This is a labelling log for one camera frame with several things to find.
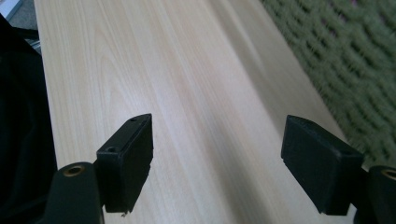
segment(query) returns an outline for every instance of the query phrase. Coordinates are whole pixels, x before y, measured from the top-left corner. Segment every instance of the green textured rug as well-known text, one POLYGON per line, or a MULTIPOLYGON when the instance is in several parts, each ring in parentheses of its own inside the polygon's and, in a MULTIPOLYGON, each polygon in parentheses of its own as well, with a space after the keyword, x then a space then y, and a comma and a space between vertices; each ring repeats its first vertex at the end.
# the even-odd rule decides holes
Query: green textured rug
POLYGON ((396 1, 263 0, 365 165, 396 165, 396 1))

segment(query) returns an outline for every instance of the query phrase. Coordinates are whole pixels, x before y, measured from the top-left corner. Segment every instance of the green carpet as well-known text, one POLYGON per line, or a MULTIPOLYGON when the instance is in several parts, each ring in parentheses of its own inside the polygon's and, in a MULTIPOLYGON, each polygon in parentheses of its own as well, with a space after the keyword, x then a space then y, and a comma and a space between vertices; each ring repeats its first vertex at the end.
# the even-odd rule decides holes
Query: green carpet
POLYGON ((396 165, 396 1, 263 0, 365 165, 396 165))

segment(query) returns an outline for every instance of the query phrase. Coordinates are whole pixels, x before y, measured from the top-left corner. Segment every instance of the light wood surface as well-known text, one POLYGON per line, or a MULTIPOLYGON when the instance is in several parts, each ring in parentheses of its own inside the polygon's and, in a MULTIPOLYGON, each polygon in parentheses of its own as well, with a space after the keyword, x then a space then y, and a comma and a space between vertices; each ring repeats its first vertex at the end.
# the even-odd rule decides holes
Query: light wood surface
POLYGON ((352 223, 280 159, 286 115, 342 136, 256 0, 35 0, 60 167, 152 113, 134 211, 106 223, 352 223))

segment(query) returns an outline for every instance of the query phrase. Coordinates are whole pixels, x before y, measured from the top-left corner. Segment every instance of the wood grain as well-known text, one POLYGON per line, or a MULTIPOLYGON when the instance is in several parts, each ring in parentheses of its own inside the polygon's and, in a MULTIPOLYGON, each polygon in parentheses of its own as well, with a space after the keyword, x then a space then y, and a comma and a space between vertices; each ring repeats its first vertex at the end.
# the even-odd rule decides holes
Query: wood grain
POLYGON ((60 167, 153 116, 148 181, 106 223, 352 223, 319 215, 280 159, 287 114, 342 135, 259 1, 35 7, 60 167))

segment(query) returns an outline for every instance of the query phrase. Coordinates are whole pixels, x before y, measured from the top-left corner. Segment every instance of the tabletop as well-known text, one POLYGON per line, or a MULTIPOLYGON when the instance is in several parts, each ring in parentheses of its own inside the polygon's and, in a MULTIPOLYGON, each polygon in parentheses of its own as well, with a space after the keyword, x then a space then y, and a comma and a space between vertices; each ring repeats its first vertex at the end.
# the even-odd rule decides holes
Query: tabletop
POLYGON ((151 113, 132 214, 106 223, 352 223, 280 158, 286 116, 343 135, 258 0, 35 0, 59 167, 151 113))

